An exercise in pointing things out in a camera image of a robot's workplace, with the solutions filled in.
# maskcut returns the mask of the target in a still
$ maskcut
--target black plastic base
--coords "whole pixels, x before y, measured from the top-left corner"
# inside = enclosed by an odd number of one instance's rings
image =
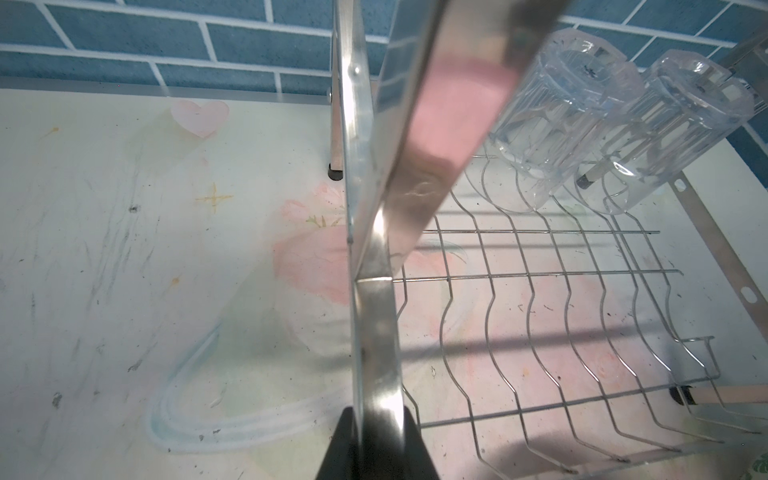
[[[403,480],[439,480],[429,452],[424,445],[419,428],[413,416],[405,408],[406,463],[403,466]],[[357,468],[354,442],[355,414],[352,407],[346,407],[341,414],[336,430],[331,437],[326,456],[317,472],[317,480],[362,480],[369,476]]]
[[[328,178],[339,181],[344,178],[344,170],[333,170],[331,164],[328,164]]]
[[[579,178],[576,179],[576,186],[581,188],[582,190],[587,190],[594,182],[589,181],[587,179],[587,175],[581,175]]]
[[[680,387],[680,390],[683,391],[685,402],[687,402],[688,405],[696,405],[696,400],[694,400],[693,396],[690,394],[690,385],[683,385]],[[680,391],[677,387],[670,387],[670,395],[672,395],[672,399],[674,399],[675,402],[685,406],[685,402],[683,402],[683,398],[680,397]]]

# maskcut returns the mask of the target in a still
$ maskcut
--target metal bar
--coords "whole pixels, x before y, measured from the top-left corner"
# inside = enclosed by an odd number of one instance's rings
[[[675,182],[678,180],[684,182],[686,186],[682,191],[675,186]],[[707,248],[710,249],[712,257],[714,257],[717,265],[720,266],[723,274],[728,279],[728,283],[733,287],[733,291],[736,292],[736,296],[739,297],[741,304],[744,305],[744,309],[750,314],[757,329],[763,334],[763,338],[768,339],[768,302],[754,280],[752,280],[752,276],[746,271],[736,251],[728,243],[725,235],[723,235],[723,231],[717,226],[717,223],[715,223],[715,220],[710,215],[707,207],[704,206],[694,187],[685,177],[685,174],[680,173],[670,180],[670,185],[675,196],[688,214],[690,221],[694,223],[696,230],[701,235],[701,239],[704,240]],[[750,303],[744,298],[744,295],[741,293],[744,287],[750,288],[755,294],[756,301],[754,303]]]
[[[369,141],[373,104],[359,0],[335,0],[333,21],[339,80],[334,96],[341,113],[347,231],[351,236],[360,231],[359,199],[369,197],[361,186],[372,169]],[[360,276],[356,266],[349,263],[357,441],[354,476],[400,478],[405,464],[405,429],[395,290],[381,209],[373,219],[372,225],[362,226],[368,228],[373,246],[364,259],[370,275]]]
[[[446,234],[446,233],[514,233],[514,232],[515,232],[515,230],[509,230],[509,229],[507,229],[507,230],[505,230],[505,229],[492,229],[492,230],[483,230],[483,229],[480,229],[480,230],[472,230],[472,229],[457,229],[457,230],[454,229],[454,230],[451,230],[451,229],[445,229],[445,230],[442,231],[443,234]],[[424,233],[438,233],[438,231],[437,230],[424,230]],[[546,230],[526,230],[526,229],[520,229],[520,230],[517,230],[517,233],[546,233],[546,234],[549,234],[550,232],[548,232]],[[557,233],[574,233],[574,234],[580,235],[582,233],[588,233],[588,234],[592,234],[592,233],[598,233],[598,234],[606,233],[606,234],[610,234],[611,232],[609,230],[552,230],[552,233],[555,233],[555,234],[557,234]],[[642,235],[643,233],[647,233],[648,235],[654,235],[654,234],[660,233],[660,231],[659,230],[622,230],[622,231],[618,231],[617,230],[616,233],[624,233],[624,234],[630,234],[630,235],[632,235],[632,234]]]
[[[697,382],[708,382],[709,380],[710,379],[708,379],[707,377],[684,380],[684,385],[691,385]],[[665,383],[663,385],[645,387],[645,392],[650,393],[650,392],[656,392],[658,390],[668,390],[675,386],[677,386],[676,383]],[[623,392],[608,393],[605,396],[592,396],[592,397],[587,397],[583,399],[568,400],[566,402],[548,403],[547,405],[525,407],[522,409],[502,410],[500,412],[484,413],[481,415],[474,415],[473,418],[477,422],[481,420],[500,419],[506,416],[520,415],[521,413],[525,414],[525,413],[543,412],[545,410],[561,409],[565,406],[571,407],[576,405],[584,405],[585,403],[602,402],[605,399],[620,399],[621,397],[640,395],[642,393],[643,393],[643,390],[640,390],[640,389],[626,390]],[[422,429],[433,429],[435,427],[442,427],[445,425],[456,425],[459,423],[467,423],[469,421],[470,421],[469,417],[456,417],[454,419],[437,420],[434,422],[422,422]]]
[[[373,170],[356,205],[353,271],[372,276],[363,257],[375,248],[381,208],[392,270],[400,268],[566,2],[398,3],[376,96]]]
[[[331,34],[331,161],[328,176],[341,180],[337,172],[344,170],[344,143],[341,134],[341,86],[339,84],[339,32],[334,22]]]
[[[713,443],[706,441],[684,443],[681,445],[676,445],[675,450],[673,451],[665,449],[654,449],[628,455],[627,463],[611,462],[606,460],[585,463],[583,465],[576,465],[573,467],[578,472],[576,475],[562,474],[560,472],[545,472],[535,475],[528,475],[522,478],[518,478],[517,480],[582,480],[584,478],[593,478],[596,475],[619,472],[635,465],[646,465],[653,462],[661,462],[663,460],[676,458],[682,455],[694,455],[697,453],[712,452],[724,447],[740,447],[747,443],[754,443],[759,440],[760,437],[757,435],[741,434],[729,437],[728,440],[723,443]]]
[[[633,273],[682,273],[678,269],[651,269],[651,270],[602,270],[602,271],[568,271],[568,275],[631,275]],[[521,276],[563,276],[563,272],[530,272],[530,273],[493,273],[475,275],[451,275],[450,280],[477,280],[483,278],[519,278]],[[410,276],[409,282],[432,282],[436,280],[448,280],[447,276]],[[393,283],[401,283],[402,278],[392,279]]]

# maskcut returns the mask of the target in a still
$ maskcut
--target dirt stain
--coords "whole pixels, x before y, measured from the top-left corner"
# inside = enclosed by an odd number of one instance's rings
[[[53,128],[51,129],[51,131],[49,131],[47,134],[45,134],[45,135],[43,135],[42,137],[40,137],[40,140],[42,140],[43,138],[46,138],[46,137],[47,137],[48,135],[50,135],[50,134],[54,134],[54,133],[56,133],[57,131],[58,131],[58,127],[53,127]]]

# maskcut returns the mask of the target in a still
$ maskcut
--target metal post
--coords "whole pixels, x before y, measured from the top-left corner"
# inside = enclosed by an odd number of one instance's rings
[[[331,163],[328,165],[328,177],[331,180],[344,178],[344,150],[341,137],[341,95],[339,92],[338,31],[333,22],[331,37]]]

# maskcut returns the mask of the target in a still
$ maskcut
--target clear glass cup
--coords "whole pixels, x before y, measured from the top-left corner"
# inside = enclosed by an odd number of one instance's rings
[[[587,207],[621,214],[748,121],[752,94],[692,51],[669,50],[644,73],[623,121],[603,121],[565,188]]]
[[[466,176],[503,210],[537,210],[571,177],[573,153],[599,120],[621,114],[643,91],[637,67],[613,45],[573,28],[557,31]]]

